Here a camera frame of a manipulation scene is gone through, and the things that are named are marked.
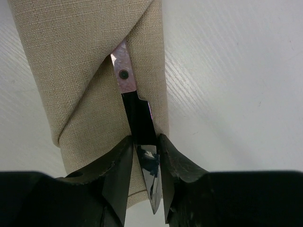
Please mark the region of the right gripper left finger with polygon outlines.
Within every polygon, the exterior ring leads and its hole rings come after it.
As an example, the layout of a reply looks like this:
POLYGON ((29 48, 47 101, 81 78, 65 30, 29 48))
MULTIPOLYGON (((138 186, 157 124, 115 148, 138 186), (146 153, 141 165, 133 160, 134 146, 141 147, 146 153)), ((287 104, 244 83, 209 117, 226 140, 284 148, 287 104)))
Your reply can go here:
POLYGON ((133 140, 122 139, 105 155, 53 178, 40 172, 1 172, 3 227, 122 227, 133 160, 133 140))

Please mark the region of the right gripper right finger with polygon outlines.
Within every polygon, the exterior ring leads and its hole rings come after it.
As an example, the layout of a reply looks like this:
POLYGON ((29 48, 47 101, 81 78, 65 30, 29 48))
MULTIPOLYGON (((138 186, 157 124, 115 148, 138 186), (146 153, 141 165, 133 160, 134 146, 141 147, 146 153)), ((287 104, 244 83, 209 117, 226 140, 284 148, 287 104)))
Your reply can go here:
POLYGON ((208 172, 180 153, 166 135, 158 141, 169 226, 302 226, 302 172, 208 172))

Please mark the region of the pink handled knife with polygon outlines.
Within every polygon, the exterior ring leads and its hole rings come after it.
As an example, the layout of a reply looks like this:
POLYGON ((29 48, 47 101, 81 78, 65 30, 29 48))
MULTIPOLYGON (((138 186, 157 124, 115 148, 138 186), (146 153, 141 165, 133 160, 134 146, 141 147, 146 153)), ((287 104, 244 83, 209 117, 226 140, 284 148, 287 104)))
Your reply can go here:
POLYGON ((160 155, 149 102, 140 99, 127 41, 110 54, 153 214, 161 200, 160 155))

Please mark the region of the beige cloth napkin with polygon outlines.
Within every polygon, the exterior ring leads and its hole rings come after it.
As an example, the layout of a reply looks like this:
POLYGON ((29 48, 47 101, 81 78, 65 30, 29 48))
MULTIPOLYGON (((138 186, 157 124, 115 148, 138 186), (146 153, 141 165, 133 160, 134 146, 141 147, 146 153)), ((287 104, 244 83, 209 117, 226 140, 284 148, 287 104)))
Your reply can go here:
POLYGON ((156 133, 169 133, 159 0, 11 0, 64 167, 72 173, 130 134, 111 52, 126 39, 156 133))

